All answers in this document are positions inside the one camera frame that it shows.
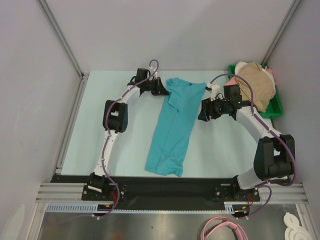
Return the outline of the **teal polo shirt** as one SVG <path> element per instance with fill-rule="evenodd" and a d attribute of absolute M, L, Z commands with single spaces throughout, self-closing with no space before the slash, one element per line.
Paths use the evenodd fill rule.
<path fill-rule="evenodd" d="M 165 83 L 165 96 L 147 155 L 145 170 L 181 177 L 190 136 L 198 116 L 206 83 L 193 83 L 178 77 Z"/>

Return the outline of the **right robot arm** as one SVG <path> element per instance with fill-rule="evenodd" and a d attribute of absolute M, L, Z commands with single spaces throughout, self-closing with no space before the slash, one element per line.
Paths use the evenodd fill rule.
<path fill-rule="evenodd" d="M 295 140 L 272 128 L 258 113 L 249 100 L 241 96 L 237 84 L 225 85 L 224 95 L 219 97 L 220 86 L 209 83 L 206 90 L 209 98 L 202 100 L 198 119 L 204 122 L 229 115 L 240 123 L 253 137 L 257 148 L 250 170 L 234 177 L 230 188 L 231 196 L 242 201 L 249 189 L 258 188 L 266 183 L 286 186 L 284 177 L 295 175 Z"/>

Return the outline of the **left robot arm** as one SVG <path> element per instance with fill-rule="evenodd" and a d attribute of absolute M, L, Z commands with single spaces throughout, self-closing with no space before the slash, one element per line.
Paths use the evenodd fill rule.
<path fill-rule="evenodd" d="M 113 145 L 119 134 L 128 127 L 128 105 L 139 98 L 144 92 L 150 92 L 153 96 L 167 96 L 169 92 L 162 84 L 158 76 L 158 68 L 138 68 L 136 75 L 131 78 L 124 93 L 116 100 L 107 100 L 104 106 L 102 125 L 105 130 L 103 147 L 97 164 L 90 174 L 87 186 L 100 200 L 110 196 L 111 180 L 107 176 L 107 166 Z"/>

